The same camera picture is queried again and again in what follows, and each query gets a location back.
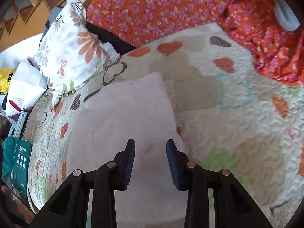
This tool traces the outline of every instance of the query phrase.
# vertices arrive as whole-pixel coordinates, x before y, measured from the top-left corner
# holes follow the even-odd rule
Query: floral pillow
[[[83,87],[105,63],[120,57],[109,42],[100,42],[85,25],[86,9],[80,0],[67,0],[34,56],[41,74],[48,79],[53,107],[62,96]]]

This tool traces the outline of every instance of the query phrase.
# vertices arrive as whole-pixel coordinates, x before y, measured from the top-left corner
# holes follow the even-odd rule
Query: white plastic bag
[[[20,110],[30,111],[47,89],[47,79],[27,59],[18,66],[9,86],[6,115],[12,116]]]

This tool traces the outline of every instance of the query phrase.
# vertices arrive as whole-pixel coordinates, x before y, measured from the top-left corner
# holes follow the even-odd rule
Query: pink cloth
[[[184,149],[160,73],[108,85],[85,102],[69,145],[67,175],[97,170],[123,151],[129,138],[135,140],[136,154],[130,185],[115,192],[117,223],[139,227],[181,221],[182,227],[187,192],[173,185],[166,142],[173,139],[179,151]]]

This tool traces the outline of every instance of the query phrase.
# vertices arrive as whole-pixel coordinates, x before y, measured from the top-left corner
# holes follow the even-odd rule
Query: silver rivet
[[[73,171],[73,176],[77,177],[77,176],[80,176],[81,174],[81,170],[74,170]]]
[[[187,163],[187,167],[189,167],[189,168],[194,168],[195,166],[196,166],[196,164],[194,162]]]
[[[114,161],[107,163],[107,167],[109,167],[109,168],[113,168],[115,166],[116,166],[116,163]]]
[[[224,176],[229,176],[229,175],[230,175],[230,171],[224,169],[224,170],[222,170],[222,174],[223,174]]]

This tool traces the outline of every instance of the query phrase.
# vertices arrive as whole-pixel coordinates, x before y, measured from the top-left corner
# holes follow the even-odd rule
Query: heart-patterned quilt
[[[66,178],[67,145],[84,100],[103,85],[160,72],[189,158],[209,170],[229,169],[273,227],[283,227],[304,196],[304,91],[260,76],[252,60],[212,23],[123,55],[120,63],[64,97],[53,113],[46,93],[24,133],[33,143],[32,203],[40,209]],[[209,201],[213,213],[212,197]]]

